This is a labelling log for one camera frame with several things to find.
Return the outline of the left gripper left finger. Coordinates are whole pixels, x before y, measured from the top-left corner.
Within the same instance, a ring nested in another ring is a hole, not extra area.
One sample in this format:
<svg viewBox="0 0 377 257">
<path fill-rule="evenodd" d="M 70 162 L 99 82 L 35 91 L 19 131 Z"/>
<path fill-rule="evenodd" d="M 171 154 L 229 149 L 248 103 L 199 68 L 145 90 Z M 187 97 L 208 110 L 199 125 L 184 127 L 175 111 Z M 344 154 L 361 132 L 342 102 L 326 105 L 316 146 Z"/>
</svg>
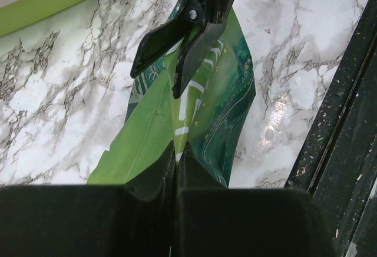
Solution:
<svg viewBox="0 0 377 257">
<path fill-rule="evenodd" d="M 124 184 L 1 187 L 2 256 L 167 256 L 173 144 Z"/>
</svg>

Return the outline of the black binder clip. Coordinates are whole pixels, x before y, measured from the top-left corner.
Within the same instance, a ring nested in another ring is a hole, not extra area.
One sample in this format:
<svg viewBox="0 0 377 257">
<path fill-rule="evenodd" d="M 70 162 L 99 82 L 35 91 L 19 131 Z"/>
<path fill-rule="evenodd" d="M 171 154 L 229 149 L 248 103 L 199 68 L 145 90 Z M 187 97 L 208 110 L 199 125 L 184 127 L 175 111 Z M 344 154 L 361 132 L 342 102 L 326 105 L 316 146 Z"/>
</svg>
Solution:
<svg viewBox="0 0 377 257">
<path fill-rule="evenodd" d="M 147 33 L 141 40 L 131 78 L 139 76 L 173 45 L 182 42 L 173 82 L 173 97 L 179 98 L 207 54 L 226 29 L 234 0 L 178 0 L 174 18 Z"/>
</svg>

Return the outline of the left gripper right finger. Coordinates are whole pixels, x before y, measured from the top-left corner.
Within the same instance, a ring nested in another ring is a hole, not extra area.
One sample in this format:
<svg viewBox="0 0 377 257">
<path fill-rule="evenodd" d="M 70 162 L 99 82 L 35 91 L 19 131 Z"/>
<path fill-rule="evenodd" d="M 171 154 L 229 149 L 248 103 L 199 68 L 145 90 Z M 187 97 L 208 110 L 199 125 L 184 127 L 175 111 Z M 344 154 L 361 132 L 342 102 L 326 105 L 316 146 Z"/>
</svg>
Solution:
<svg viewBox="0 0 377 257">
<path fill-rule="evenodd" d="M 178 164 L 173 256 L 334 256 L 320 209 L 297 189 L 228 189 L 187 144 Z"/>
</svg>

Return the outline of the green litter bag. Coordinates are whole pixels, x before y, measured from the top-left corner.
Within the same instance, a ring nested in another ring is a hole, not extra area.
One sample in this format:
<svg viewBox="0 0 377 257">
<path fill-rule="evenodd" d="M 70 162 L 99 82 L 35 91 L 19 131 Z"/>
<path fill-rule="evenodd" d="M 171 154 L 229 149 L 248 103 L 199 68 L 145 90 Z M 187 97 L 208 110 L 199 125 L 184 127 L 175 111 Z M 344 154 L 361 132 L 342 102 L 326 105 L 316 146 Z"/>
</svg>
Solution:
<svg viewBox="0 0 377 257">
<path fill-rule="evenodd" d="M 133 83 L 124 126 L 103 152 L 88 184 L 122 184 L 154 163 L 173 143 L 175 161 L 190 145 L 196 159 L 222 185 L 256 95 L 252 56 L 239 20 L 226 29 L 178 99 L 173 74 L 181 44 L 168 50 Z"/>
</svg>

